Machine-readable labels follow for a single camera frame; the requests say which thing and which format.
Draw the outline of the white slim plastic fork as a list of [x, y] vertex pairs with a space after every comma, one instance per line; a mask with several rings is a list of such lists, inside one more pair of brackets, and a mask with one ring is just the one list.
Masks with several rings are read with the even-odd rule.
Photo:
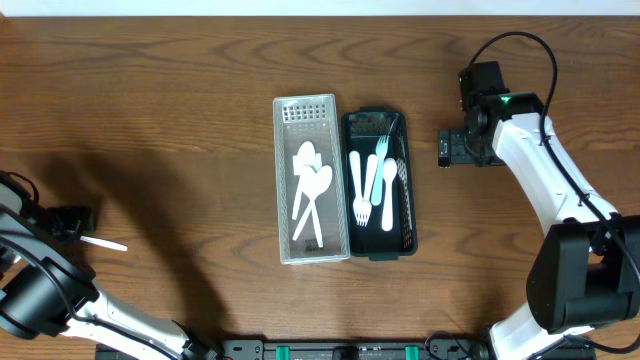
[[375, 148], [375, 155], [378, 159], [378, 163], [371, 194], [371, 204], [373, 206], [378, 206], [382, 201], [383, 165], [388, 152], [388, 143], [389, 136], [383, 135], [379, 138]]

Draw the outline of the white slim plastic spoon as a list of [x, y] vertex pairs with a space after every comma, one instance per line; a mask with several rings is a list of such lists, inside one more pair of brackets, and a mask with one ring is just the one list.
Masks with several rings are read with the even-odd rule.
[[301, 219], [298, 221], [298, 225], [293, 235], [294, 241], [298, 240], [304, 226], [306, 225], [307, 218], [309, 215], [312, 215], [317, 244], [320, 248], [324, 246], [316, 199], [328, 190], [332, 179], [333, 169], [329, 165], [322, 166], [318, 171], [315, 171], [311, 166], [305, 166], [303, 168], [301, 173], [302, 192], [309, 198], [309, 204], [304, 210]]

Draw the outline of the white wide-handled plastic fork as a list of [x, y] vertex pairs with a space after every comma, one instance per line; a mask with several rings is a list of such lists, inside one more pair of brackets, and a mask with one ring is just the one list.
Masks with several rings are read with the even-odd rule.
[[351, 169], [351, 177], [354, 185], [354, 200], [352, 204], [352, 210], [356, 224], [358, 226], [364, 226], [364, 214], [361, 210], [363, 195], [362, 195], [362, 180], [361, 180], [361, 158], [360, 153], [356, 150], [352, 150], [349, 153], [349, 164]]

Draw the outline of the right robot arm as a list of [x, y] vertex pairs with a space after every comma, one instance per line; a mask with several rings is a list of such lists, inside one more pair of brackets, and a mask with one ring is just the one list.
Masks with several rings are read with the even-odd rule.
[[534, 359], [564, 344], [595, 348], [585, 333], [639, 314], [639, 219], [589, 184], [560, 143], [539, 97], [512, 92], [498, 62], [459, 74], [464, 125], [439, 134], [438, 164], [505, 165], [544, 240], [526, 302], [489, 330], [495, 359]]

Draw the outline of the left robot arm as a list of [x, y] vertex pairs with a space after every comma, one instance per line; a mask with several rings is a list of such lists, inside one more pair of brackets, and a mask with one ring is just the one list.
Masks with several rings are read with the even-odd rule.
[[1, 174], [1, 270], [26, 261], [1, 289], [1, 327], [26, 340], [84, 338], [131, 359], [220, 359], [224, 352], [183, 325], [156, 318], [109, 295], [75, 252], [95, 230], [86, 206], [45, 208], [36, 186]]

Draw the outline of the white wide-handled plastic spoon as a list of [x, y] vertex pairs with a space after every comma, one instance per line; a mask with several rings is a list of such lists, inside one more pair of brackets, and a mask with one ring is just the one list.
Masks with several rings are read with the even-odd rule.
[[397, 163], [393, 158], [384, 161], [383, 179], [385, 185], [384, 203], [382, 212], [381, 228], [385, 232], [389, 232], [393, 228], [393, 200], [392, 185], [397, 175]]

